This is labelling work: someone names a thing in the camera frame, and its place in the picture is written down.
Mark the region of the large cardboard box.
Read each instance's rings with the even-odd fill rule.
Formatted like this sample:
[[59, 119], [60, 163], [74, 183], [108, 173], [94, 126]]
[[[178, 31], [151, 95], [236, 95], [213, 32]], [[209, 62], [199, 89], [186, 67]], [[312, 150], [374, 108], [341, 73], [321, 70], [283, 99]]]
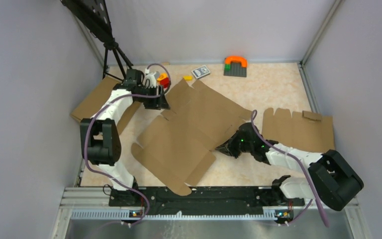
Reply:
[[197, 80], [181, 80], [166, 95], [164, 110], [131, 146], [134, 158], [179, 196], [191, 193], [251, 111]]

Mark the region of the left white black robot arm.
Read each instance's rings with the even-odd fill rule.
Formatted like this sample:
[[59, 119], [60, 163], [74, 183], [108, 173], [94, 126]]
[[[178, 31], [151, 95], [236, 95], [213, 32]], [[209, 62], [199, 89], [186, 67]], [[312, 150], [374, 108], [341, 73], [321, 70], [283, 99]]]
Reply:
[[122, 146], [117, 124], [125, 111], [135, 102], [146, 109], [168, 110], [166, 93], [171, 87], [171, 76], [167, 82], [158, 81], [159, 72], [128, 69], [121, 83], [114, 85], [102, 107], [90, 118], [80, 122], [82, 156], [86, 168], [108, 178], [114, 190], [120, 192], [121, 200], [128, 206], [139, 201], [135, 178], [120, 162]]

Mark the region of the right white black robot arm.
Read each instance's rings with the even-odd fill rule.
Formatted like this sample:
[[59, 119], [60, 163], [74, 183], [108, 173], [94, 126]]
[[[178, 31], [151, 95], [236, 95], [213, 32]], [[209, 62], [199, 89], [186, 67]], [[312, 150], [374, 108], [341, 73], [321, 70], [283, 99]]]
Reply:
[[234, 158], [249, 153], [258, 162], [303, 173], [303, 177], [284, 175], [272, 182], [276, 204], [319, 198], [327, 207], [340, 211], [364, 188], [363, 180], [338, 151], [299, 150], [266, 140], [256, 130], [250, 122], [242, 124], [216, 151]]

